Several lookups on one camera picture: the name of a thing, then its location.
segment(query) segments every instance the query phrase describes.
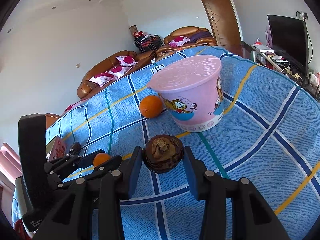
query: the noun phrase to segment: stack of chairs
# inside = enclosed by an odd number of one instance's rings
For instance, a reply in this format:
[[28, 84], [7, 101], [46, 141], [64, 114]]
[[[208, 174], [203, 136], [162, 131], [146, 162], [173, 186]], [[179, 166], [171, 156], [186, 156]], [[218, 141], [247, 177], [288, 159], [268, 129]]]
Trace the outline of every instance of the stack of chairs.
[[154, 35], [154, 37], [147, 37], [144, 40], [143, 38], [144, 36], [134, 38], [134, 44], [141, 53], [145, 53], [150, 50], [157, 50], [163, 46], [163, 42], [158, 35]]

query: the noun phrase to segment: pink chair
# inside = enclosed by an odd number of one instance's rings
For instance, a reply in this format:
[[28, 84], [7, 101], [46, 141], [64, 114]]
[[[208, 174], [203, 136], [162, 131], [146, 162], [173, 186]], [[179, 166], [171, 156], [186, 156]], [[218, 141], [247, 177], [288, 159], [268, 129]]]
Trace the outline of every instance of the pink chair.
[[7, 143], [3, 143], [0, 148], [0, 171], [14, 185], [16, 178], [22, 176], [20, 157]]

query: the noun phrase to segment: black robotic device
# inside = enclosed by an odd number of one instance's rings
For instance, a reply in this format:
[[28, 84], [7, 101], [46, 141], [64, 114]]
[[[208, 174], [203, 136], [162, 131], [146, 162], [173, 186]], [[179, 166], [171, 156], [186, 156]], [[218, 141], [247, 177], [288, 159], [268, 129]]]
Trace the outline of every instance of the black robotic device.
[[[98, 208], [99, 239], [123, 240], [119, 201], [129, 200], [135, 192], [144, 149], [135, 147], [130, 159], [116, 155], [91, 174], [63, 182], [78, 168], [92, 165], [103, 150], [46, 162], [45, 116], [21, 117], [18, 130], [27, 207], [22, 220], [29, 231], [37, 230], [33, 239], [90, 240], [92, 210]], [[190, 147], [184, 148], [182, 160], [190, 192], [196, 200], [205, 200], [200, 240], [225, 240], [227, 197], [232, 198], [233, 240], [290, 239], [249, 179], [224, 179], [207, 170]]]

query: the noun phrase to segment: floral pillow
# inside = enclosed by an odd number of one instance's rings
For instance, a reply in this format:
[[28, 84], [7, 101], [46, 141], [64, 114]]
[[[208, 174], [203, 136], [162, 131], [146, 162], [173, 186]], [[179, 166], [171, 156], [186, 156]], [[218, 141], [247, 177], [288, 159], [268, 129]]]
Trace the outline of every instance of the floral pillow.
[[120, 78], [122, 77], [124, 74], [126, 74], [130, 69], [132, 69], [131, 66], [128, 66], [128, 67], [122, 67], [120, 65], [116, 65], [114, 66], [112, 69], [110, 69], [108, 71], [109, 74], [117, 77], [117, 78]]
[[185, 44], [186, 42], [190, 41], [190, 39], [188, 39], [187, 37], [184, 36], [178, 36], [176, 38], [174, 38], [172, 41], [169, 42], [169, 45], [171, 47], [180, 47], [183, 44]]
[[108, 72], [104, 72], [104, 73], [95, 75], [94, 77], [90, 78], [89, 81], [97, 83], [100, 87], [103, 87], [109, 81], [117, 80], [117, 79], [118, 77], [111, 75]]
[[124, 57], [116, 57], [116, 59], [119, 61], [119, 64], [122, 67], [133, 66], [136, 63], [134, 61], [134, 58], [130, 55]]

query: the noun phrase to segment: silver screw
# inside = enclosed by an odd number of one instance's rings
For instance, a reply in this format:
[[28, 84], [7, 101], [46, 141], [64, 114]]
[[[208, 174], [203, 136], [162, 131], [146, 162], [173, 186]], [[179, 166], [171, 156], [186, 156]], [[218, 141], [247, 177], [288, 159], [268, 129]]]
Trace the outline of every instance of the silver screw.
[[243, 184], [245, 184], [245, 185], [249, 184], [249, 182], [250, 182], [250, 180], [247, 179], [247, 178], [241, 178], [240, 181], [241, 181], [241, 183], [243, 183]]
[[214, 172], [213, 172], [213, 171], [210, 171], [210, 170], [207, 170], [207, 171], [204, 172], [204, 174], [205, 174], [206, 176], [208, 176], [208, 177], [213, 177]]
[[117, 177], [120, 174], [121, 174], [121, 171], [119, 171], [119, 170], [114, 170], [114, 171], [111, 172], [111, 175], [114, 176], [114, 177]]
[[84, 183], [84, 178], [78, 178], [78, 179], [76, 179], [76, 183], [77, 184], [82, 184], [82, 183]]

